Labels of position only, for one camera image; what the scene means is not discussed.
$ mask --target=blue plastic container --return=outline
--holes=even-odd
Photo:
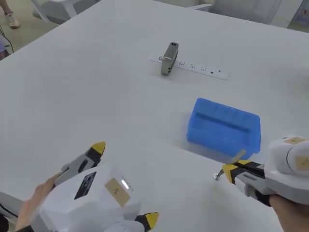
[[[203,98],[197,99],[187,140],[234,157],[241,149],[248,159],[261,149],[261,122],[254,115]]]

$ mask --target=electrical outlet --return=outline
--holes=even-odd
[[[149,60],[156,62],[156,63],[162,63],[162,56],[156,56],[152,55],[150,56]],[[174,68],[180,68],[183,70],[191,71],[194,73],[199,73],[207,76],[212,76],[215,78],[219,78],[222,80],[229,80],[229,75],[227,72],[220,68],[210,67],[206,65],[199,65],[195,64],[193,62],[187,62],[183,60],[176,60],[174,63]]]

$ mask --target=human hand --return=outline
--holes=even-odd
[[[273,195],[269,199],[284,232],[309,232],[309,205]]]
[[[44,201],[47,195],[52,191],[54,183],[60,173],[49,178],[44,184],[37,186],[32,197],[25,201],[21,207],[15,227],[15,231],[30,225],[31,218],[37,207]]]

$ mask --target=metal screw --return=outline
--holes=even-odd
[[[223,169],[221,169],[219,173],[213,174],[212,177],[214,178],[214,180],[219,180],[219,179],[220,179],[220,176],[221,176],[223,173],[224,173],[224,171],[223,171]]]

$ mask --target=led light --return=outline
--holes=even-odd
[[[129,189],[129,185],[124,180],[121,180],[121,183],[126,187],[126,189]]]

